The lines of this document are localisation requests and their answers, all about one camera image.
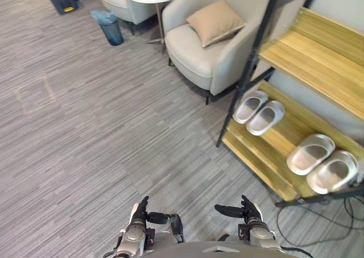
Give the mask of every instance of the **wooden shelf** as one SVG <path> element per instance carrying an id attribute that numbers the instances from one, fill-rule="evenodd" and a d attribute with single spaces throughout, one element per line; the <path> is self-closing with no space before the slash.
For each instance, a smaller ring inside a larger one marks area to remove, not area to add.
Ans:
<path id="1" fill-rule="evenodd" d="M 254 173 L 285 201 L 294 200 L 296 191 L 277 176 L 268 166 L 251 153 L 230 131 L 226 131 L 222 142 L 232 150 Z"/>
<path id="2" fill-rule="evenodd" d="M 270 100 L 281 102 L 286 110 L 283 119 L 261 136 L 284 157 L 288 157 L 307 136 L 321 133 L 332 138 L 337 149 L 349 151 L 357 160 L 364 159 L 363 147 L 315 113 L 273 88 L 266 81 L 261 82 L 259 89 L 267 93 Z"/>
<path id="3" fill-rule="evenodd" d="M 362 34 L 302 9 L 291 29 L 265 44 L 259 57 L 364 121 L 363 52 Z"/>
<path id="4" fill-rule="evenodd" d="M 222 141 L 285 201 L 293 200 L 298 195 L 311 197 L 316 194 L 307 184 L 305 176 L 295 175 L 286 163 L 288 155 L 308 135 L 322 133 L 330 136 L 338 149 L 349 151 L 358 160 L 364 158 L 364 150 L 358 143 L 316 114 L 265 81 L 262 81 L 259 89 L 266 92 L 270 99 L 284 105 L 284 118 L 262 136 L 253 136 L 245 125 L 231 119 Z"/>

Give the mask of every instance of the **throw pillow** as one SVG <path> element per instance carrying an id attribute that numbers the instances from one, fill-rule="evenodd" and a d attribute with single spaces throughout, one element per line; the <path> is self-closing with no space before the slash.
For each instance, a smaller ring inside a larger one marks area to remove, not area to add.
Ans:
<path id="1" fill-rule="evenodd" d="M 187 22 L 197 32 L 203 47 L 216 43 L 243 28 L 246 23 L 225 1 L 196 11 Z"/>

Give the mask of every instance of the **black cable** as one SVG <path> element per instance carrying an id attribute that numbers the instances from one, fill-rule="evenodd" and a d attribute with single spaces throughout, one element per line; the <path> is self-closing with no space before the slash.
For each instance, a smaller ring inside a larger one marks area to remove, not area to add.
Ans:
<path id="1" fill-rule="evenodd" d="M 363 206 L 364 206 L 364 202 L 363 201 L 361 201 L 359 198 L 357 198 L 357 197 L 354 197 L 357 201 L 359 201 L 361 204 L 363 204 Z M 354 216 L 354 214 L 351 214 L 351 213 L 349 213 L 349 211 L 348 211 L 348 208 L 346 207 L 346 199 L 344 200 L 344 208 L 345 208 L 345 210 L 346 210 L 346 212 L 352 217 L 352 218 L 354 218 L 355 220 L 357 220 L 357 221 L 364 221 L 364 217 L 363 218 L 358 218 L 358 217 L 355 217 Z"/>
<path id="2" fill-rule="evenodd" d="M 301 249 L 301 248 L 289 248 L 289 247 L 284 247 L 284 246 L 280 246 L 281 249 L 283 249 L 284 251 L 298 251 L 298 252 L 302 252 L 303 254 L 306 254 L 308 257 L 313 258 L 313 256 L 311 255 L 311 253 Z"/>
<path id="3" fill-rule="evenodd" d="M 362 203 L 364 205 L 364 202 L 363 201 L 361 201 L 358 198 L 355 198 L 355 199 L 358 200 L 358 201 L 360 201 L 360 203 Z M 279 230 L 282 238 L 285 241 L 287 241 L 290 245 L 294 245 L 295 247 L 308 247 L 308 246 L 315 245 L 315 244 L 319 244 L 319 243 L 325 243 L 325 242 L 331 242 L 331 241 L 338 241 L 338 240 L 342 240 L 342 239 L 347 238 L 349 236 L 349 234 L 351 233 L 352 230 L 364 230 L 364 227 L 354 227 L 354 220 L 357 219 L 357 217 L 354 216 L 353 207 L 351 205 L 351 202 L 350 202 L 350 199 L 349 198 L 345 198 L 344 199 L 344 208 L 345 208 L 346 212 L 348 213 L 348 215 L 350 216 L 350 226 L 346 226 L 346 225 L 343 225 L 341 223 L 338 223 L 338 222 L 336 222 L 336 221 L 334 221 L 332 219 L 329 219 L 326 216 L 324 216 L 324 215 L 322 215 L 320 213 L 317 213 L 317 212 L 315 212 L 315 211 L 313 211 L 313 210 L 311 210 L 309 208 L 301 207 L 299 205 L 296 206 L 296 207 L 301 208 L 301 209 L 304 209 L 306 211 L 310 211 L 310 212 L 312 212 L 312 213 L 314 213 L 314 214 L 316 214 L 316 215 L 318 215 L 318 216 L 326 219 L 327 221 L 330 221 L 330 222 L 332 222 L 332 223 L 334 223 L 334 224 L 336 224 L 338 226 L 341 226 L 343 228 L 347 228 L 348 231 L 345 233 L 345 235 L 340 236 L 340 237 L 337 237 L 337 238 L 328 238 L 328 239 L 324 239 L 324 240 L 312 241 L 312 242 L 309 242 L 307 244 L 301 244 L 301 245 L 295 244 L 295 243 L 293 243 L 293 242 L 291 242 L 291 241 L 289 241 L 287 239 L 287 237 L 282 233 L 282 230 L 280 229 L 280 226 L 279 226 L 279 215 L 283 211 L 283 209 L 287 208 L 287 207 L 283 207 L 283 208 L 281 208 L 279 210 L 278 215 L 277 215 L 277 218 L 276 218 L 277 228 L 278 228 L 278 230 Z"/>

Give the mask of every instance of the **white armchair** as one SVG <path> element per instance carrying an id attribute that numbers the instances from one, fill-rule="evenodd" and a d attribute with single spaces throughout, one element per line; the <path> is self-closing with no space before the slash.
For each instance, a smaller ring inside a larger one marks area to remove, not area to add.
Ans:
<path id="1" fill-rule="evenodd" d="M 217 95 L 237 82 L 249 57 L 268 0 L 225 0 L 247 25 L 232 39 L 203 48 L 186 18 L 219 0 L 174 0 L 163 10 L 165 44 L 173 64 L 195 85 Z"/>
<path id="2" fill-rule="evenodd" d="M 101 0 L 105 8 L 134 25 L 143 22 L 156 14 L 155 5 L 134 2 L 131 0 Z"/>

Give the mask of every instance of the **gray carpet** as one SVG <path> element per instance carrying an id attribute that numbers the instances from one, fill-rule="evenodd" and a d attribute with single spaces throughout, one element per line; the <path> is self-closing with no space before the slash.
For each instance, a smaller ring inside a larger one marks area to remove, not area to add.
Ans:
<path id="1" fill-rule="evenodd" d="M 112 47 L 89 15 L 100 0 L 63 16 L 48 0 L 0 3 L 0 257 L 101 257 L 146 194 L 150 211 L 181 215 L 187 241 L 236 234 L 239 220 L 213 206 L 238 206 L 241 194 L 276 230 L 267 189 L 214 146 L 232 94 L 205 106 L 160 46 L 144 43 L 155 24 L 132 36 L 121 23 L 125 42 Z M 311 207 L 350 223 L 342 201 Z M 297 208 L 282 229 L 297 243 L 346 232 Z M 305 249 L 362 257 L 363 238 Z"/>

